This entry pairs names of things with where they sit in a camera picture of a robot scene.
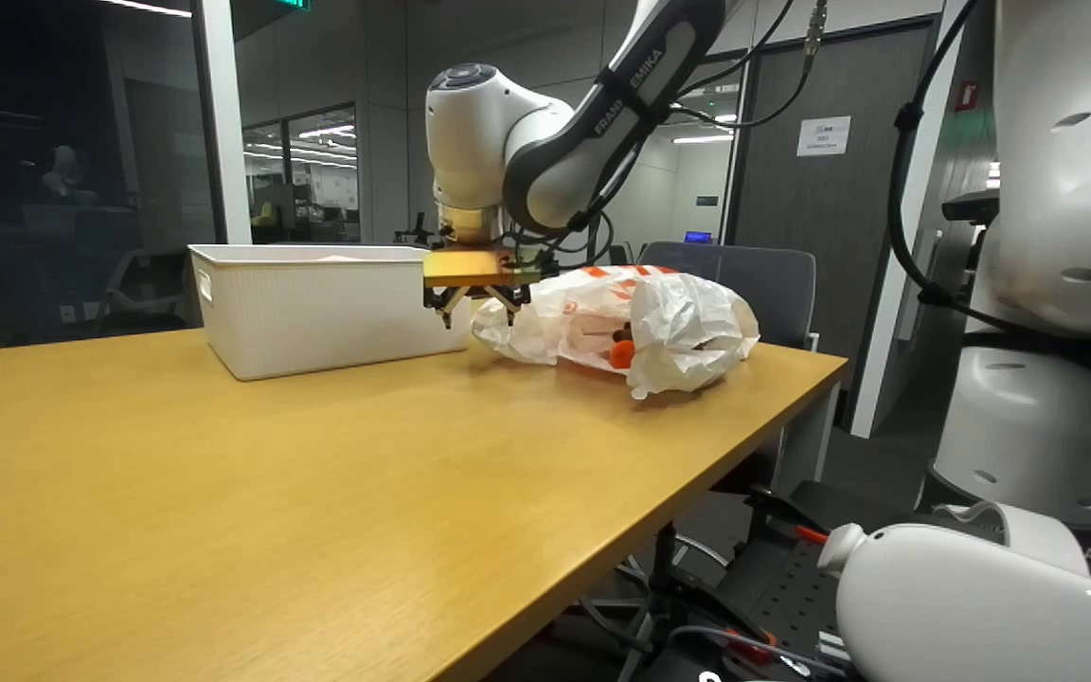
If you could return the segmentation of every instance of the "sign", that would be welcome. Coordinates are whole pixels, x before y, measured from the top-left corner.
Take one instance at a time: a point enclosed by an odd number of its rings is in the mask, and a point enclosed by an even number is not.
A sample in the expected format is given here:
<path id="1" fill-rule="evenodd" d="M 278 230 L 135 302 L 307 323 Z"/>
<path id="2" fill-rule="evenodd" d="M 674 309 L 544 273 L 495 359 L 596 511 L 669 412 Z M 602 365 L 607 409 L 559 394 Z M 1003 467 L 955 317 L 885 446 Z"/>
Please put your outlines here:
<path id="1" fill-rule="evenodd" d="M 798 130 L 794 157 L 843 157 L 850 151 L 854 116 L 808 116 Z"/>

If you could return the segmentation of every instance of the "desk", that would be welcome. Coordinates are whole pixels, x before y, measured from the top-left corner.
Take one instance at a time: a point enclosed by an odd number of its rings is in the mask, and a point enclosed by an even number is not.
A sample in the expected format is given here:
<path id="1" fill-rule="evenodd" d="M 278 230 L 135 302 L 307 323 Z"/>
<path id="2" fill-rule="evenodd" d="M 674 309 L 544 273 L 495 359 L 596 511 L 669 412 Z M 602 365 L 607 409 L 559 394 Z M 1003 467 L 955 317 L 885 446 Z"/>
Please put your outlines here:
<path id="1" fill-rule="evenodd" d="M 0 679 L 479 679 L 841 359 L 631 407 L 480 351 L 235 381 L 206 336 L 0 351 Z"/>

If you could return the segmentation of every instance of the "white robot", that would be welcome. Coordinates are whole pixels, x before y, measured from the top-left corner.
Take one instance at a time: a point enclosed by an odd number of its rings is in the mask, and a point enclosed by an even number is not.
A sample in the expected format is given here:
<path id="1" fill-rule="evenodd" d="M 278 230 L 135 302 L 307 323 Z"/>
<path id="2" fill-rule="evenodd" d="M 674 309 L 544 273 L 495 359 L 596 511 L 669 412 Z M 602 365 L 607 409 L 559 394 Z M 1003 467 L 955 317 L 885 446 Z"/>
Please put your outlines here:
<path id="1" fill-rule="evenodd" d="M 1023 333 L 961 351 L 932 472 L 994 499 L 1008 540 L 837 532 L 821 559 L 866 679 L 1091 679 L 1091 571 L 1067 532 L 1091 532 L 1091 0 L 982 13 L 1000 13 L 1003 210 L 971 308 L 994 317 L 972 333 Z M 500 212 L 550 237 L 586 227 L 720 28 L 722 0 L 640 0 L 574 109 L 484 66 L 442 72 L 429 157 L 453 245 L 491 245 Z"/>

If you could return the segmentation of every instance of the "plastic bag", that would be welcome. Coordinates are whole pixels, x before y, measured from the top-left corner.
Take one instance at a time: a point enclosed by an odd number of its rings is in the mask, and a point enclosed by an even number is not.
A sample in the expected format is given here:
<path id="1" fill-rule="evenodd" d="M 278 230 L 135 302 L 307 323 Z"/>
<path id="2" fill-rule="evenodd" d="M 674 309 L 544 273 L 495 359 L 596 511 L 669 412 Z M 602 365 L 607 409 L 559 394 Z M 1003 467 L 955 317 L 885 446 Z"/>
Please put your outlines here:
<path id="1" fill-rule="evenodd" d="M 529 287 L 506 327 L 487 298 L 471 333 L 518 365 L 572 359 L 625 375 L 638 400 L 722 378 L 756 346 L 756 317 L 717 280 L 650 265 L 590 265 Z"/>

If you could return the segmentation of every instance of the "glass wall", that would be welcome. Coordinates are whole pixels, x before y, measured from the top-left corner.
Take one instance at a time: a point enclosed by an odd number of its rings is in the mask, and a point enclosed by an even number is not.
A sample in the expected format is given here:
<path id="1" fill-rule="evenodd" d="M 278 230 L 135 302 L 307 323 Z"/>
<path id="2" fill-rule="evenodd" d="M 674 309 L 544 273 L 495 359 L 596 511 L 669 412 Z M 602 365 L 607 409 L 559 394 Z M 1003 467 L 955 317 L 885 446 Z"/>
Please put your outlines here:
<path id="1" fill-rule="evenodd" d="M 245 130 L 252 241 L 361 241 L 357 109 Z"/>
<path id="2" fill-rule="evenodd" d="M 196 323 L 202 83 L 193 0 L 0 0 L 0 346 Z"/>

